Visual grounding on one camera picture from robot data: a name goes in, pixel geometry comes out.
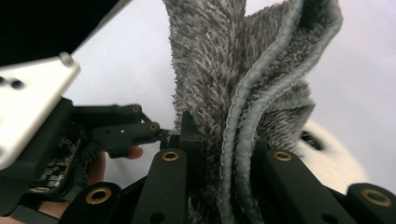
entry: gray fuzzy towel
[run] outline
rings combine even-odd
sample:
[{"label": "gray fuzzy towel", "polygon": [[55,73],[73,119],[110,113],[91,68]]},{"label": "gray fuzzy towel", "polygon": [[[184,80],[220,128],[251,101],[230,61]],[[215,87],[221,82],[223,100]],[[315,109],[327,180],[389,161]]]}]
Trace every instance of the gray fuzzy towel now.
[{"label": "gray fuzzy towel", "polygon": [[314,105],[304,75],[339,31],[336,0],[292,0],[245,17],[245,0],[163,0],[176,72],[176,132],[188,110],[205,139],[192,223],[263,223],[250,188],[256,132],[295,152]]}]

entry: circuit board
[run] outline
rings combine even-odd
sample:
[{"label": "circuit board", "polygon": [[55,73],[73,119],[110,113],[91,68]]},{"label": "circuit board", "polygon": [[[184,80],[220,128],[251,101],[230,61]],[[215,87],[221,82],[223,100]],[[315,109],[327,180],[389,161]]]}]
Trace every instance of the circuit board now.
[{"label": "circuit board", "polygon": [[80,126],[70,123],[67,133],[54,149],[54,155],[38,180],[31,185],[34,193],[50,194],[60,189],[70,175],[81,145]]}]

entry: black mechanical arm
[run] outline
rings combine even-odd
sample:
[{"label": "black mechanical arm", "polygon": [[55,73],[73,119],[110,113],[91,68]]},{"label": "black mechanical arm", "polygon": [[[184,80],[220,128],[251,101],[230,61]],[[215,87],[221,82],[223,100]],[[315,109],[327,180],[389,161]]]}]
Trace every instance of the black mechanical arm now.
[{"label": "black mechanical arm", "polygon": [[[315,144],[303,134],[303,139]],[[99,150],[128,156],[129,146],[161,141],[148,175],[125,189],[87,186],[85,168]],[[252,157],[252,190],[265,223],[396,223],[396,197],[371,184],[346,195],[321,185],[289,151],[262,137]],[[185,112],[180,134],[152,122],[140,105],[73,106],[62,99],[17,161],[0,172],[0,215],[26,223],[187,223],[188,199],[202,186],[203,141]],[[42,201],[70,202],[61,219]]]}]

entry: screw hole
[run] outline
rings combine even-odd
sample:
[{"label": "screw hole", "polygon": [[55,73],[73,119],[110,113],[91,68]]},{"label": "screw hole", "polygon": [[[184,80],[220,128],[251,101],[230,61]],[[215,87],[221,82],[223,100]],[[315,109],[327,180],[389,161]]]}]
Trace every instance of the screw hole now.
[{"label": "screw hole", "polygon": [[316,150],[322,150],[323,146],[321,142],[311,133],[303,131],[300,137],[304,142]]},{"label": "screw hole", "polygon": [[106,196],[106,193],[104,191],[97,191],[92,195],[92,198],[94,200],[100,200]]},{"label": "screw hole", "polygon": [[154,213],[149,217],[149,222],[153,224],[162,223],[165,220],[163,213]]},{"label": "screw hole", "polygon": [[275,153],[275,158],[279,161],[290,161],[291,155],[286,152],[278,151]]},{"label": "screw hole", "polygon": [[165,161],[175,161],[178,159],[178,154],[176,152],[166,152],[163,154],[163,160]]},{"label": "screw hole", "polygon": [[91,190],[91,192],[85,198],[88,204],[99,204],[104,203],[111,196],[111,189],[107,187],[99,187]]},{"label": "screw hole", "polygon": [[134,107],[132,107],[132,111],[134,111],[135,113],[140,111],[140,107],[138,105],[135,105]]},{"label": "screw hole", "polygon": [[15,79],[14,81],[11,82],[11,87],[14,88],[15,90],[18,90],[23,87],[23,82]]},{"label": "screw hole", "polygon": [[169,153],[165,155],[166,159],[174,159],[176,157],[176,155],[174,153]]},{"label": "screw hole", "polygon": [[156,131],[158,129],[158,125],[156,123],[151,124],[149,127],[152,131]]},{"label": "screw hole", "polygon": [[376,189],[364,189],[361,194],[370,203],[384,207],[389,207],[392,205],[390,198]]}]

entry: finger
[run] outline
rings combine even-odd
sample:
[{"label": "finger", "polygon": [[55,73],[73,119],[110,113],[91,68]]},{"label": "finger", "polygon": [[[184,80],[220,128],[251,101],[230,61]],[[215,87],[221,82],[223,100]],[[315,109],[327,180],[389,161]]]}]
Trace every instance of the finger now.
[{"label": "finger", "polygon": [[99,152],[96,159],[87,167],[88,185],[102,182],[105,178],[106,155],[104,151]]},{"label": "finger", "polygon": [[69,204],[70,203],[43,202],[38,208],[38,211],[52,217],[61,218]]},{"label": "finger", "polygon": [[128,157],[125,157],[130,160],[137,159],[143,155],[143,148],[142,147],[131,147],[130,154]]},{"label": "finger", "polygon": [[25,224],[24,222],[18,221],[12,217],[0,217],[1,224]]}]

